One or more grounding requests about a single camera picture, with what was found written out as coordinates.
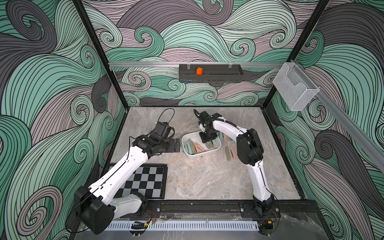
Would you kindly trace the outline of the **pink fruit knife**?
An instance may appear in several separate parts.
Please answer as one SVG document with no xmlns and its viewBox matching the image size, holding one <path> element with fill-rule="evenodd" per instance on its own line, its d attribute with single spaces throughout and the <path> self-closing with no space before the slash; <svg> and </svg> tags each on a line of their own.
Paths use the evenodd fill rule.
<svg viewBox="0 0 384 240">
<path fill-rule="evenodd" d="M 237 158 L 237 154 L 236 154 L 236 150 L 235 150 L 235 148 L 234 148 L 234 147 L 230 147 L 230 151 L 231 151 L 231 154 L 232 154 L 233 159 L 234 159 L 235 161 L 237 161 L 238 158 Z"/>
</svg>

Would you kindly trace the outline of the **olive fruit knife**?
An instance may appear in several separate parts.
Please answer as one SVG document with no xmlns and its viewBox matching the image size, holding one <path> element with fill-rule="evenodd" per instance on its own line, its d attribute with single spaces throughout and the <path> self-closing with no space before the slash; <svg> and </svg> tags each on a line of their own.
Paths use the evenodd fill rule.
<svg viewBox="0 0 384 240">
<path fill-rule="evenodd" d="M 225 147 L 225 152 L 226 152 L 227 161 L 230 161 L 232 159 L 232 156 L 228 146 Z"/>
</svg>

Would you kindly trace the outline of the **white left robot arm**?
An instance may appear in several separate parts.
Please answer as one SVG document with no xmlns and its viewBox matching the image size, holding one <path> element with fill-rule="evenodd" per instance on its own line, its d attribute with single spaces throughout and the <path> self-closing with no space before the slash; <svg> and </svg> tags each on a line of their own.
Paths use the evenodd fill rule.
<svg viewBox="0 0 384 240">
<path fill-rule="evenodd" d="M 145 197 L 130 194 L 114 200 L 128 178 L 152 156 L 180 152 L 180 139 L 154 140 L 146 135 L 135 138 L 128 152 L 110 171 L 90 186 L 79 187 L 74 194 L 72 212 L 94 234 L 102 233 L 110 223 L 127 214 L 141 211 Z"/>
</svg>

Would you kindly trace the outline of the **white storage box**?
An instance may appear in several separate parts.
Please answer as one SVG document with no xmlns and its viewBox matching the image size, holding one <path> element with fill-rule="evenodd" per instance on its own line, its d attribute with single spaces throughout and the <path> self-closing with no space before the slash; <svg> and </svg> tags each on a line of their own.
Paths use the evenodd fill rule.
<svg viewBox="0 0 384 240">
<path fill-rule="evenodd" d="M 221 146 L 221 140 L 217 137 L 207 143 L 203 143 L 200 137 L 201 131 L 186 134 L 182 137 L 181 144 L 188 158 L 198 158 L 217 152 Z"/>
</svg>

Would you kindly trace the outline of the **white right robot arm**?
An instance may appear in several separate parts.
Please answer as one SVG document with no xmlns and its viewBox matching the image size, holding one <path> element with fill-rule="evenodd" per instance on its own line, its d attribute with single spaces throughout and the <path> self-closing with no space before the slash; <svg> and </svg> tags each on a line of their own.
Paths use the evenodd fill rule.
<svg viewBox="0 0 384 240">
<path fill-rule="evenodd" d="M 257 131 L 239 127 L 218 113 L 209 115 L 206 111 L 199 113 L 194 110 L 194 114 L 199 120 L 202 130 L 199 135 L 203 143 L 216 139 L 219 132 L 236 142 L 237 157 L 247 166 L 253 185 L 255 212 L 260 217 L 267 216 L 276 200 L 265 178 L 264 148 Z"/>
</svg>

